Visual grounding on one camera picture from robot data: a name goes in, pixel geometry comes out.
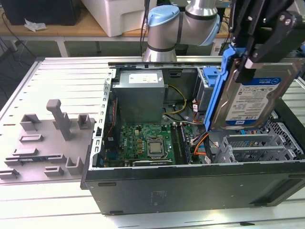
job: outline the motherboard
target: motherboard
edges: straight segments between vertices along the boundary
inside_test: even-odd
[[[182,165],[191,162],[189,125],[123,125],[118,151],[107,150],[105,164],[112,167]]]

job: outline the table leg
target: table leg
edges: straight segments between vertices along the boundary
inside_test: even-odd
[[[101,52],[101,45],[100,42],[95,42],[97,52]]]
[[[64,39],[58,39],[56,42],[57,42],[59,51],[61,52],[61,57],[69,57],[68,50],[67,50]]]
[[[6,51],[6,44],[4,42],[2,42],[2,40],[0,39],[0,55],[3,54],[3,50]]]
[[[223,39],[223,38],[215,38],[214,39],[213,47],[212,47],[212,51],[211,51],[211,56],[218,56],[219,55],[219,51],[220,51],[221,46],[222,46],[224,41],[225,41],[225,39]]]
[[[10,47],[11,47],[11,49],[12,49],[14,52],[16,52],[16,51],[18,50],[18,48],[17,48],[15,42],[16,42],[16,40],[10,41]]]

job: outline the sticker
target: sticker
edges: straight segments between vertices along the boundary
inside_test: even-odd
[[[214,147],[214,148],[219,147],[218,142],[213,142],[213,144],[211,145],[211,147]]]
[[[268,104],[267,95],[280,82],[280,78],[254,78],[250,83],[241,84],[226,122],[230,125],[247,125],[256,121]]]
[[[194,112],[198,112],[198,105],[197,104],[193,104],[193,110],[194,110]]]
[[[158,83],[158,75],[156,73],[130,74],[129,83]]]
[[[211,160],[210,158],[208,158],[207,156],[204,157],[204,160],[207,164],[210,164],[211,163]]]
[[[160,206],[166,203],[167,191],[152,191],[151,206]]]
[[[19,161],[33,161],[33,159],[19,159]]]

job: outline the floor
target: floor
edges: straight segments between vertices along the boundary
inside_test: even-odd
[[[55,42],[26,42],[26,46],[37,57],[60,57]],[[77,56],[140,56],[139,42],[101,42],[102,52],[96,52],[94,42],[67,42],[72,57]],[[190,46],[187,55],[209,55],[212,46]],[[0,57],[0,109],[23,79],[35,58],[23,45],[16,52],[6,52]]]

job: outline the screw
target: screw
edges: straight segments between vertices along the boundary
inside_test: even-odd
[[[285,21],[285,25],[289,25],[290,22],[291,22],[291,19],[287,19],[287,20]]]
[[[282,14],[282,15],[280,16],[280,21],[283,21],[284,19],[285,19],[285,15]]]

